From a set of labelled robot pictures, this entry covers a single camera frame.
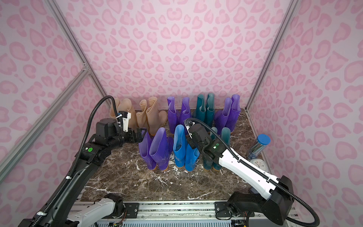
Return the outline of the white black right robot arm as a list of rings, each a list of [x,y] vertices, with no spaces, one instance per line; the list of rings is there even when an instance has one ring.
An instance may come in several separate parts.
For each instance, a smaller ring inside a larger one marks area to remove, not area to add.
[[[291,180],[261,170],[219,137],[211,138],[211,129],[200,120],[188,118],[184,120],[184,125],[189,134],[188,143],[197,148],[203,158],[230,170],[256,190],[256,194],[234,192],[227,201],[229,212],[233,216],[244,212],[262,213],[273,223],[282,226],[294,203]]]

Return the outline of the blue rain boot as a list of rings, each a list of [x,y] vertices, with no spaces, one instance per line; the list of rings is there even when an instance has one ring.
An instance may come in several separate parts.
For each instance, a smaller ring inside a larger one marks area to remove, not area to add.
[[[188,145],[185,156],[185,169],[191,172],[195,169],[196,162],[199,158],[200,152],[197,148],[192,148]]]
[[[174,134],[173,152],[175,155],[175,164],[178,168],[183,168],[185,165],[186,157],[186,136],[185,128],[183,125],[177,125]]]

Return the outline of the dark green rain boot front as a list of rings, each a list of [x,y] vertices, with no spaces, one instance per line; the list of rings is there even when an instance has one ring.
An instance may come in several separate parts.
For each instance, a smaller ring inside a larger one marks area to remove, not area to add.
[[[215,95],[214,93],[208,93],[206,99],[206,114],[204,122],[209,127],[213,127],[214,116],[215,116]]]

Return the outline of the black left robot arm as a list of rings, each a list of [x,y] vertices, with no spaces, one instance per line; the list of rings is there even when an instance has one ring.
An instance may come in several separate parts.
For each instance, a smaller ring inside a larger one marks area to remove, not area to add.
[[[120,111],[115,119],[100,120],[88,141],[81,144],[66,177],[51,198],[33,217],[24,219],[21,227],[90,227],[106,216],[125,215],[121,196],[107,194],[99,202],[75,215],[70,211],[89,179],[96,173],[112,150],[126,143],[143,142],[145,128],[132,129],[128,126],[131,114]]]

